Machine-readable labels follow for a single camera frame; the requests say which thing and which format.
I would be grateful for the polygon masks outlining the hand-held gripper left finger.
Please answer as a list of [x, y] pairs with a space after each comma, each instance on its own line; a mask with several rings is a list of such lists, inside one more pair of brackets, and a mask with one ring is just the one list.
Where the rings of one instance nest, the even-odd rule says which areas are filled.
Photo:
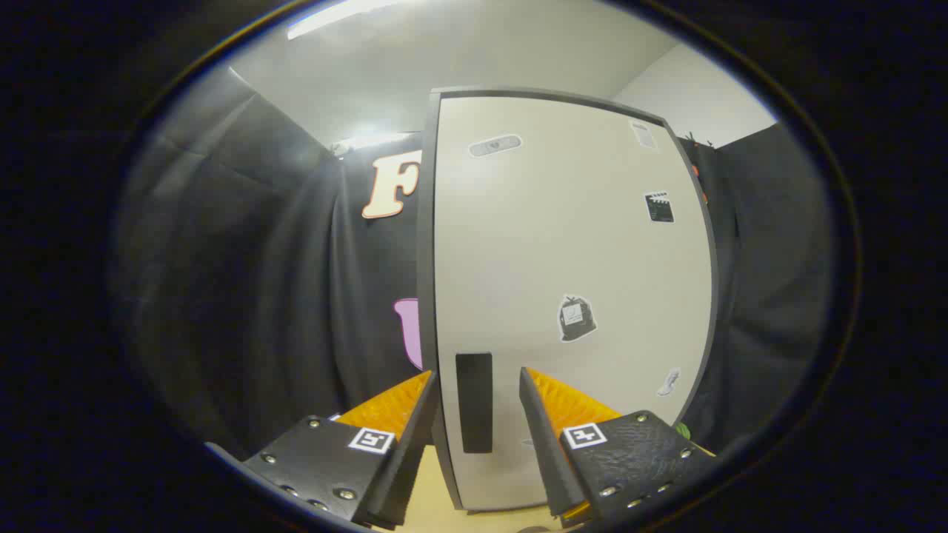
[[317, 518], [396, 529], [430, 437], [437, 385], [426, 371], [337, 418], [305, 416], [241, 468]]

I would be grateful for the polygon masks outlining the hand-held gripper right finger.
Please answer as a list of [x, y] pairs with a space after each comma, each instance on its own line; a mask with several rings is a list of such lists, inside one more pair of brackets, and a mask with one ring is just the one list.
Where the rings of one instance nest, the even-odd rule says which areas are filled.
[[566, 529], [650, 512], [718, 462], [657, 414], [620, 414], [529, 367], [519, 374], [519, 400], [547, 505]]

